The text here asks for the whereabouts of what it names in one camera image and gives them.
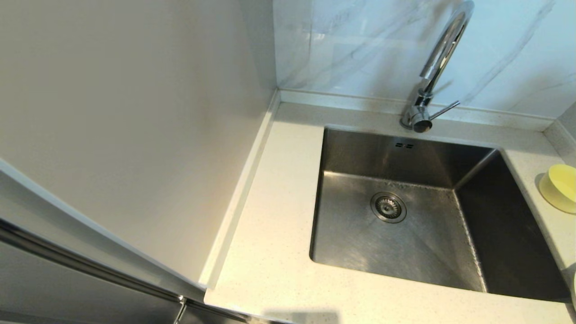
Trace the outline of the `large stainless steel appliance door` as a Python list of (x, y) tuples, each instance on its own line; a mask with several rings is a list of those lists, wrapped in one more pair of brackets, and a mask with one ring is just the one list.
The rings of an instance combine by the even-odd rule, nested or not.
[(0, 220), (1, 324), (247, 324)]

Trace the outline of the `stainless steel sink basin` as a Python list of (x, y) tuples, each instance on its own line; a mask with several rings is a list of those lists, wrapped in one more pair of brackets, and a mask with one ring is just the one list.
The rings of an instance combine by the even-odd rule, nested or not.
[[(325, 128), (309, 256), (365, 273), (570, 303), (571, 292), (498, 149)], [(369, 205), (406, 204), (401, 223)]]

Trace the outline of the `tall white cabinet side panel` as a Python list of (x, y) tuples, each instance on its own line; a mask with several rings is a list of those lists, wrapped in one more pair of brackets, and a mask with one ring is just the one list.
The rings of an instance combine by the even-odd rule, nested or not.
[(0, 171), (206, 289), (276, 103), (273, 0), (0, 0)]

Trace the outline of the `round metal drain strainer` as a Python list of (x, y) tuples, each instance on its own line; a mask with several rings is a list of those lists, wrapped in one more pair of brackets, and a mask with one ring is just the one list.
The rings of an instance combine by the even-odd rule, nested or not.
[(378, 192), (369, 203), (374, 215), (385, 223), (401, 223), (407, 216), (405, 202), (395, 193)]

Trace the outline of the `yellow bowl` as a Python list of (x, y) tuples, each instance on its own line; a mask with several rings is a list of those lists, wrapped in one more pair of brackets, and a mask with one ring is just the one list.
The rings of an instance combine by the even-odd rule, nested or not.
[(560, 211), (576, 215), (576, 168), (556, 164), (538, 182), (542, 197)]

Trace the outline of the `chrome gooseneck faucet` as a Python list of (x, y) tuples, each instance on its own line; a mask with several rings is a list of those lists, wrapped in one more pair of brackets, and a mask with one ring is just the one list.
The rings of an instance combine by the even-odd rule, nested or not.
[(428, 106), (435, 95), (436, 84), (459, 45), (474, 9), (475, 2), (465, 0), (452, 13), (420, 72), (420, 84), (400, 119), (403, 128), (416, 133), (428, 132), (432, 129), (432, 120), (461, 104), (461, 101), (456, 100), (432, 115), (428, 111)]

